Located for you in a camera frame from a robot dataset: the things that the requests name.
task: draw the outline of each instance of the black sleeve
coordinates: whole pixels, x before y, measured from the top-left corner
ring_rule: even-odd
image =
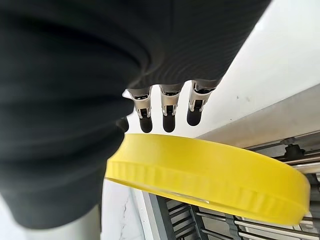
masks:
[[[115,121],[133,110],[122,93],[161,61],[157,35],[129,8],[0,3],[0,191],[24,227],[58,227],[100,202],[124,137]]]

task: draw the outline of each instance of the yellow plastic lid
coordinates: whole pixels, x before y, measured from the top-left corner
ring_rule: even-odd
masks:
[[[220,143],[127,134],[106,178],[166,198],[245,218],[296,225],[309,211],[310,185],[273,158]]]

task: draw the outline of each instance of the white surface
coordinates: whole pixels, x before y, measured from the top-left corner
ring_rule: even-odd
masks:
[[[187,82],[176,113],[176,136],[197,137],[320,83],[320,1],[275,0],[204,107],[198,126],[186,121]],[[162,128],[160,91],[151,96],[153,134]],[[134,112],[129,133],[142,133]]]
[[[108,180],[103,185],[102,240],[152,240],[145,238],[133,190]]]

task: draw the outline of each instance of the black fingertip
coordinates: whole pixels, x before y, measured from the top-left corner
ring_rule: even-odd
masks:
[[[140,118],[140,127],[144,133],[150,133],[153,127],[151,117]]]
[[[163,129],[167,133],[171,133],[173,130],[175,130],[176,127],[176,116],[168,114],[167,116],[163,115]]]
[[[202,112],[199,109],[194,109],[194,111],[190,111],[188,109],[188,113],[186,116],[186,121],[190,126],[197,126],[200,123]]]
[[[129,130],[129,122],[127,117],[122,117],[115,123],[119,128],[121,128],[124,132]]]

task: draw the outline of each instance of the black fabric cover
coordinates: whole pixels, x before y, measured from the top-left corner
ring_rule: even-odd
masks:
[[[128,87],[221,78],[268,0],[0,1],[0,192],[31,229],[101,201]]]

